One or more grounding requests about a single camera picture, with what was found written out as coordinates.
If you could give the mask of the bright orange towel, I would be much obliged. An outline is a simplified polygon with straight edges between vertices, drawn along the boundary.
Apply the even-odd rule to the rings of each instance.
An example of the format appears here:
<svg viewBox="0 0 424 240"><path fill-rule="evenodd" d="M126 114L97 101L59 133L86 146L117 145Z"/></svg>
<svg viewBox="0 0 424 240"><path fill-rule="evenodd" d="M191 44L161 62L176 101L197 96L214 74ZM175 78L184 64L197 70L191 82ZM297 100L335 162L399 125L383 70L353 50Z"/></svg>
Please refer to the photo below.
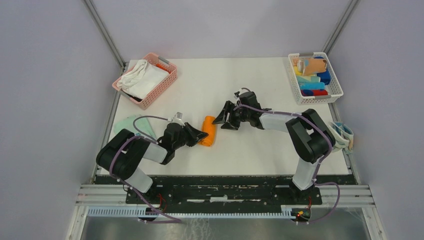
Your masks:
<svg viewBox="0 0 424 240"><path fill-rule="evenodd" d="M214 144L217 132L217 127L213 124L215 119L213 116L205 117L201 131L207 133L208 136L199 142L200 145L211 147Z"/></svg>

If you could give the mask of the patterned white blue towel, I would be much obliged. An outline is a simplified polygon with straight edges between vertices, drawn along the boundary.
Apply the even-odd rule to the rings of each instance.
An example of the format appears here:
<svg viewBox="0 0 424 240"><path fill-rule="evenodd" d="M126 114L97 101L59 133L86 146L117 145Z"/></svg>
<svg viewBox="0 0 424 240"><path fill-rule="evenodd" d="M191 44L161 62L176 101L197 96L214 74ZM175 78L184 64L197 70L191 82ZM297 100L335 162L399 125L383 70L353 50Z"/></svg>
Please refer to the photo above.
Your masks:
<svg viewBox="0 0 424 240"><path fill-rule="evenodd" d="M339 121L331 121L328 128L335 139L333 152L344 150L347 155L352 154L354 150L354 133L344 123Z"/></svg>

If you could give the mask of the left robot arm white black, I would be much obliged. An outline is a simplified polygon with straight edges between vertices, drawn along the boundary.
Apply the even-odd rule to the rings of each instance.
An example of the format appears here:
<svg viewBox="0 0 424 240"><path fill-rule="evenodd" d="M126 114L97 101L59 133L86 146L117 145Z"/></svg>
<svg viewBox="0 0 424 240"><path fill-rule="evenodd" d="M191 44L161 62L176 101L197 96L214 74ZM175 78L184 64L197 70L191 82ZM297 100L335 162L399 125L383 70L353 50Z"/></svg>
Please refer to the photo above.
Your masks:
<svg viewBox="0 0 424 240"><path fill-rule="evenodd" d="M97 154L96 163L109 174L138 190L138 197L147 204L154 202L158 191L154 181L139 167L142 159L167 165L181 147L193 147L209 134L189 123L168 123L158 143L153 143L128 129L122 129Z"/></svg>

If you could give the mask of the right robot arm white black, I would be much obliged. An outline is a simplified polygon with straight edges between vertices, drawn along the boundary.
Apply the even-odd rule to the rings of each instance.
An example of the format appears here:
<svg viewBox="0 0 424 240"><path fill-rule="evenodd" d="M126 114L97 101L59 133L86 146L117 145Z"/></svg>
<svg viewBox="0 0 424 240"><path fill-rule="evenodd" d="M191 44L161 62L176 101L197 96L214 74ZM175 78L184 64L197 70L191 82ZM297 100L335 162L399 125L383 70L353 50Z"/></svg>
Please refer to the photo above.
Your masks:
<svg viewBox="0 0 424 240"><path fill-rule="evenodd" d="M241 123L249 123L260 130L288 133L299 156L296 172L292 178L294 187L289 189L289 199L302 204L309 198L309 191L324 159L335 145L335 138L320 115L314 109L301 113L275 111L262 108L253 91L236 92L236 102L226 101L213 121L222 129L238 130Z"/></svg>

